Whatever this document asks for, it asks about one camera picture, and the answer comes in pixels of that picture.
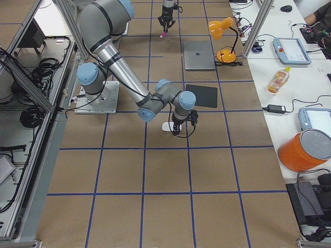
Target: gray lid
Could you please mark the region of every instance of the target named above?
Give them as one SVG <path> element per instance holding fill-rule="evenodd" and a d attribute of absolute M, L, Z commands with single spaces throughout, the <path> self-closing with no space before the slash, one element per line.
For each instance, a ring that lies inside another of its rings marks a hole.
<path fill-rule="evenodd" d="M 316 159 L 331 158 L 331 138 L 317 129 L 308 129 L 301 134 L 300 142 L 303 149 Z"/>

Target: robotic arm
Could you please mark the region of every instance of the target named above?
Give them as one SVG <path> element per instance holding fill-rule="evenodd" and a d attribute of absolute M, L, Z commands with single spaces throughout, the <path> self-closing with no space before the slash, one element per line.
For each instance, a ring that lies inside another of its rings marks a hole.
<path fill-rule="evenodd" d="M 163 27 L 163 34 L 161 38 L 168 32 L 168 29 L 171 28 L 175 24 L 175 20 L 172 18 L 173 10 L 179 10 L 180 13 L 183 12 L 181 6 L 174 4 L 173 0 L 163 0 L 162 5 L 162 15 L 158 17 L 160 25 Z"/>
<path fill-rule="evenodd" d="M 151 121 L 168 103 L 175 106 L 172 115 L 173 134 L 179 134 L 179 125 L 190 120 L 197 123 L 198 115 L 194 108 L 195 95 L 181 91 L 169 80 L 162 79 L 151 94 L 131 70 L 121 53 L 113 45 L 113 36 L 121 35 L 126 23 L 133 18 L 134 10 L 130 0 L 97 0 L 87 5 L 80 18 L 80 30 L 87 48 L 96 54 L 114 76 L 125 86 L 131 98 L 139 107 L 141 119 Z M 102 90 L 102 71 L 92 63 L 83 64 L 77 71 L 78 79 L 91 98 Z"/>

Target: pink marker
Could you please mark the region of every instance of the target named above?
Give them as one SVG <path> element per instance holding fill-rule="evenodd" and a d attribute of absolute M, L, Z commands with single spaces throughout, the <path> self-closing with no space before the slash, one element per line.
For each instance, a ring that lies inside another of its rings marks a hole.
<path fill-rule="evenodd" d="M 163 33 L 162 33 L 162 35 L 160 35 L 160 38 L 163 38 L 165 35 L 166 35 L 166 31 L 164 31 Z"/>

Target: blue joint cap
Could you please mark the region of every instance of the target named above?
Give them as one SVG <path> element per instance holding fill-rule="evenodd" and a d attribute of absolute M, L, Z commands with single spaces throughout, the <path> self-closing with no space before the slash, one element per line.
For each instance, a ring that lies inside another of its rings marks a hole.
<path fill-rule="evenodd" d="M 77 69 L 77 78 L 82 85 L 90 85 L 98 76 L 98 67 L 89 62 L 80 65 Z"/>
<path fill-rule="evenodd" d="M 152 111 L 145 109 L 143 107 L 140 107 L 137 110 L 137 114 L 142 120 L 144 120 L 146 122 L 153 120 L 154 117 L 156 116 L 156 114 L 154 114 Z"/>
<path fill-rule="evenodd" d="M 183 91 L 178 96 L 179 104 L 182 106 L 185 110 L 191 110 L 194 108 L 194 104 L 196 102 L 197 98 L 195 97 L 195 94 L 193 94 L 190 91 Z"/>
<path fill-rule="evenodd" d="M 168 79 L 161 79 L 155 86 L 155 91 L 158 91 L 163 85 L 171 83 Z"/>
<path fill-rule="evenodd" d="M 132 3 L 130 0 L 119 0 L 119 2 L 124 6 L 128 14 L 130 15 L 130 18 L 132 19 L 134 17 L 134 8 L 132 6 Z"/>

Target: metal base plate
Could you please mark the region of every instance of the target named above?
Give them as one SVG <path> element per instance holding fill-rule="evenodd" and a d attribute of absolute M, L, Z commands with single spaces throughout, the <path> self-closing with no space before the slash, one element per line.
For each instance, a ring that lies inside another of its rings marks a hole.
<path fill-rule="evenodd" d="M 99 104 L 88 104 L 89 102 L 85 97 L 79 98 L 76 107 L 79 109 L 75 110 L 76 114 L 116 114 L 119 82 L 118 81 L 106 81 L 105 87 L 111 92 L 102 103 Z M 83 87 L 81 88 L 80 94 L 85 94 Z"/>

